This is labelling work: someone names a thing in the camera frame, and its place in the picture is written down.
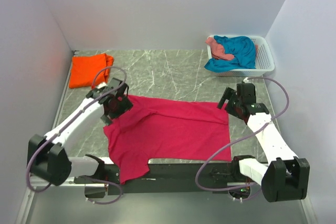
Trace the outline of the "magenta t shirt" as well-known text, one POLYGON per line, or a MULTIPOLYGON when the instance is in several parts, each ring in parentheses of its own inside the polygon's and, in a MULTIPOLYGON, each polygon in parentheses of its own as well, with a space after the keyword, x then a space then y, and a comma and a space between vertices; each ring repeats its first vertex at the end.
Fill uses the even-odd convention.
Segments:
POLYGON ((230 142, 229 115, 215 102, 129 99, 132 109, 103 129, 122 184, 148 173, 150 159, 205 161, 230 142))

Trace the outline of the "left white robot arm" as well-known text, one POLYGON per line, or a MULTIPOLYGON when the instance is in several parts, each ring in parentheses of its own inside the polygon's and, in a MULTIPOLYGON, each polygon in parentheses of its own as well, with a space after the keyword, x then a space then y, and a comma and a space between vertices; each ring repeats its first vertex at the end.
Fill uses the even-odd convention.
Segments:
POLYGON ((81 135, 98 120, 106 125, 133 107, 128 98, 129 86, 113 78, 90 90, 81 104, 56 128, 28 143, 26 177, 35 175, 59 186, 69 177, 87 176, 93 183, 105 177, 104 161, 93 156, 71 158, 70 149, 81 135))

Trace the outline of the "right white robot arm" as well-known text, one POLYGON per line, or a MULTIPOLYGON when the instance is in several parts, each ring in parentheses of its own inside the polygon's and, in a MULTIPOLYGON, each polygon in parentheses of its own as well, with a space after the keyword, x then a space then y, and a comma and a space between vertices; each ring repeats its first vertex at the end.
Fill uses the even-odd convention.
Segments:
POLYGON ((252 83, 239 83, 236 90, 226 88, 217 107, 243 120, 256 134, 268 164, 249 155, 235 156, 230 175, 241 182, 246 177, 261 186, 268 202, 302 200, 307 196, 310 165, 286 144, 263 103, 256 100, 252 83))

